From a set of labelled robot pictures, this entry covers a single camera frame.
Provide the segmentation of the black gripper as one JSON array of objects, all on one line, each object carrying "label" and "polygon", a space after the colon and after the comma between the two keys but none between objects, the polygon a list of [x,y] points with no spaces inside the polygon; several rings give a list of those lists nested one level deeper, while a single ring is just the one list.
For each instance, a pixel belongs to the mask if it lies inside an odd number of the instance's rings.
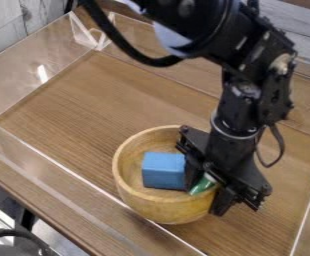
[{"label": "black gripper", "polygon": [[257,167],[258,132],[235,134],[223,130],[218,119],[211,120],[208,132],[183,125],[179,127],[176,149],[184,155],[184,186],[190,191],[204,174],[218,187],[210,213],[223,216],[236,203],[258,211],[273,187]]}]

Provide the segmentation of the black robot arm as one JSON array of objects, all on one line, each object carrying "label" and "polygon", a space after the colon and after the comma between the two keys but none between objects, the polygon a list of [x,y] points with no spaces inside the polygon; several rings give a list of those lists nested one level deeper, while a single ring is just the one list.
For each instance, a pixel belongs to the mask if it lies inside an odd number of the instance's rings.
[{"label": "black robot arm", "polygon": [[297,51],[285,32],[259,14],[258,0],[127,0],[154,24],[167,51],[178,58],[204,58],[222,67],[222,95],[211,130],[179,130],[176,148],[186,155],[187,185],[203,176],[220,184],[210,212],[231,206],[261,208],[273,187],[259,168],[258,144],[270,130],[285,144],[277,123],[289,116],[290,81]]}]

